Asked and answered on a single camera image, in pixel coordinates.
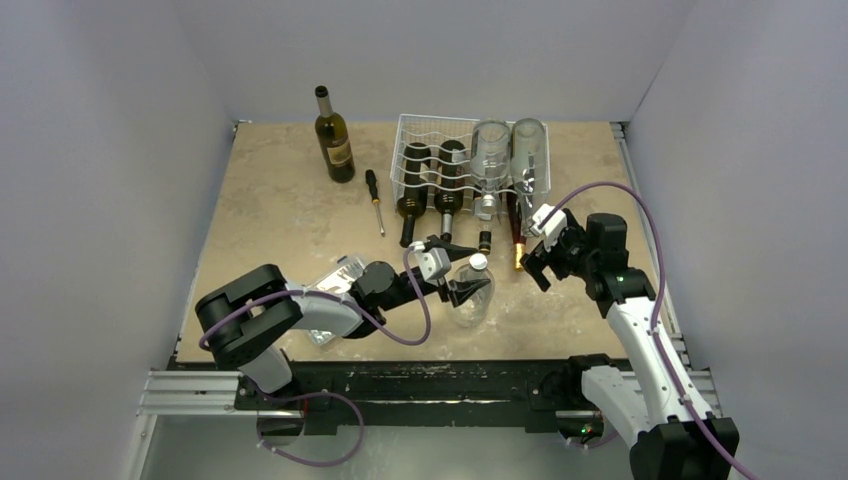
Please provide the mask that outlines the clear bottle silver cap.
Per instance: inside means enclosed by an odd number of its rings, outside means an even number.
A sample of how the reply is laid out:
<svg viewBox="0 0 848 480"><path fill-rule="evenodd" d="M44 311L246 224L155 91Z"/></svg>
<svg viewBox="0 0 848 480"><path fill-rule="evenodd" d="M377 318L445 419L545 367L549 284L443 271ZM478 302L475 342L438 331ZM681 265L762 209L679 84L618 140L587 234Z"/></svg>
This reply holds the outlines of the clear bottle silver cap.
<svg viewBox="0 0 848 480"><path fill-rule="evenodd" d="M456 271L453 280L457 283L461 304L452 311L451 318L460 327L474 328L487 317L494 296L495 280L488 269L488 257L475 253L468 262Z"/></svg>

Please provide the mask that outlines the dark labelled wine bottle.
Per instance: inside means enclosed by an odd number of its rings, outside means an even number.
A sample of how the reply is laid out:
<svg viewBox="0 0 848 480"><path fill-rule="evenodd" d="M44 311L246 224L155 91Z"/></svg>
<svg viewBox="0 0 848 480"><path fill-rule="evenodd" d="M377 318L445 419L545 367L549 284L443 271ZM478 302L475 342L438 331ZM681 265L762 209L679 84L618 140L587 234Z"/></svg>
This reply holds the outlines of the dark labelled wine bottle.
<svg viewBox="0 0 848 480"><path fill-rule="evenodd" d="M355 165L344 118L331 105L326 86L314 90L319 115L314 129L330 178L337 183L347 183L355 175Z"/></svg>

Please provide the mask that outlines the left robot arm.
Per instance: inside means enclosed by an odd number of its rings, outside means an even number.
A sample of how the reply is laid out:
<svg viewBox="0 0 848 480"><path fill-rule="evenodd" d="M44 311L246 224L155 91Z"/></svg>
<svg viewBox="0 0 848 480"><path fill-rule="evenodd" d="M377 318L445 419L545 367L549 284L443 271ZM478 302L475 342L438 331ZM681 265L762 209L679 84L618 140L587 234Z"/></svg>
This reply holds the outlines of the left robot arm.
<svg viewBox="0 0 848 480"><path fill-rule="evenodd" d="M297 399L298 382L276 341L290 330L321 330L345 339L360 339L376 331L400 344L414 345L389 331L385 312L418 302L435 293L459 307L492 287L487 273L446 279L454 261L481 266L486 258L473 248L431 236L405 251L416 267L397 272L374 261L340 293L308 288L287 280L278 266L265 264L202 297L194 307L203 334L201 349L210 352L220 369L237 370L259 390L272 408L284 409Z"/></svg>

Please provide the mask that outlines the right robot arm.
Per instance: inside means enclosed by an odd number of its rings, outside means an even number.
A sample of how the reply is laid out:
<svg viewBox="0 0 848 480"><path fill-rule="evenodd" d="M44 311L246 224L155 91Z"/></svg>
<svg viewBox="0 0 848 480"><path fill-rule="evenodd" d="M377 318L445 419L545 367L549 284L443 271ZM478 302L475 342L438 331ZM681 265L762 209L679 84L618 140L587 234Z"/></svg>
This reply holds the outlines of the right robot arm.
<svg viewBox="0 0 848 480"><path fill-rule="evenodd" d="M660 320L659 300L647 274L628 264L627 223L619 215L596 213L580 225L566 208L544 204L530 230L539 243L521 263L541 290L569 276L584 281L593 300L625 349L636 381L610 365L578 369L564 376L561 392L576 407L592 403L606 426L629 449L636 479L726 479L725 459L739 443L730 418L717 416L698 390Z"/></svg>

